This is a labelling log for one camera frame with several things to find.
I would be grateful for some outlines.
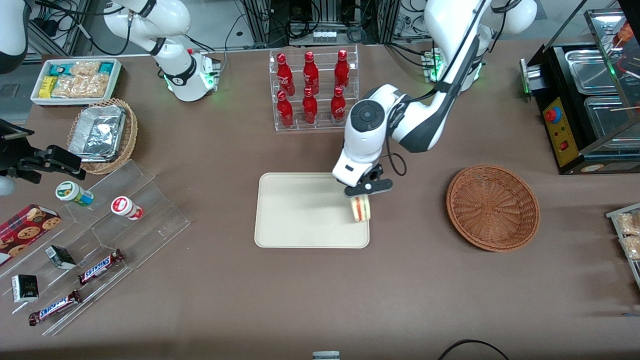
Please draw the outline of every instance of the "cookie box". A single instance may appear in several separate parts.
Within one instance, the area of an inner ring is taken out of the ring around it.
[[[20,254],[61,221],[57,212],[31,204],[0,225],[0,266]]]

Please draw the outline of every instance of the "red bottle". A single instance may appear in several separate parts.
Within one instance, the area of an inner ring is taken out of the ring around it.
[[[342,87],[336,86],[331,99],[331,122],[334,125],[342,125],[344,122],[344,107],[346,102],[342,96]]]
[[[302,100],[302,107],[305,109],[305,121],[309,125],[314,125],[318,114],[318,101],[314,97],[313,89],[309,86],[305,88],[305,98]]]
[[[335,86],[349,87],[349,63],[347,62],[347,51],[338,51],[338,63],[335,64]]]
[[[287,100],[287,94],[283,90],[278,91],[278,115],[280,116],[280,122],[284,127],[293,126],[293,107],[289,100]]]
[[[276,56],[276,59],[278,60],[280,89],[286,91],[288,96],[293,96],[296,93],[296,87],[293,85],[293,72],[291,72],[291,67],[287,64],[287,57],[285,54],[280,53]]]
[[[305,69],[302,71],[305,76],[305,87],[309,86],[314,95],[320,92],[320,75],[318,65],[314,61],[314,54],[311,51],[305,53]]]

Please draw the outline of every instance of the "snickers bar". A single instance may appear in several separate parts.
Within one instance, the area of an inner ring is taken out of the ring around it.
[[[77,290],[74,290],[66,297],[63,297],[62,299],[54,302],[44,309],[36,311],[35,313],[29,315],[29,326],[36,326],[39,323],[43,322],[49,316],[53,314],[59,314],[69,306],[73,304],[79,304],[81,302],[82,298],[80,297],[80,293]]]
[[[94,267],[87,270],[84,274],[78,275],[80,279],[80,285],[84,286],[86,283],[102,275],[108,268],[112,267],[115,263],[124,259],[124,255],[120,252],[120,249],[110,253],[104,260],[97,263]]]

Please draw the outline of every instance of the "round wicker basket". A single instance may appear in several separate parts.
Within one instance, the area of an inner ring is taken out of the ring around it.
[[[133,153],[133,148],[136,146],[136,136],[138,135],[138,119],[136,119],[136,114],[133,113],[126,102],[120,99],[109,99],[96,102],[95,104],[89,105],[89,107],[94,108],[97,106],[109,105],[121,106],[126,110],[127,118],[125,119],[124,124],[124,134],[122,135],[122,140],[120,141],[120,148],[118,150],[119,155],[115,161],[112,161],[111,163],[82,163],[81,166],[83,169],[95,175],[108,174],[121,167],[124,163],[129,161],[129,159],[131,158],[131,154]],[[69,146],[69,144],[71,143],[71,139],[73,138],[73,135],[76,131],[76,125],[79,118],[80,114],[76,116],[76,121],[74,121],[73,125],[71,125],[71,131],[67,136],[67,146]]]
[[[529,186],[495,165],[460,171],[447,191],[447,211],[470,243],[495,252],[527,245],[540,224],[540,207]]]

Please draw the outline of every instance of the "red emergency stop button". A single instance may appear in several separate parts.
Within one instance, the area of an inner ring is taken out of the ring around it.
[[[557,106],[545,111],[545,120],[550,122],[551,124],[557,124],[562,117],[562,110]]]

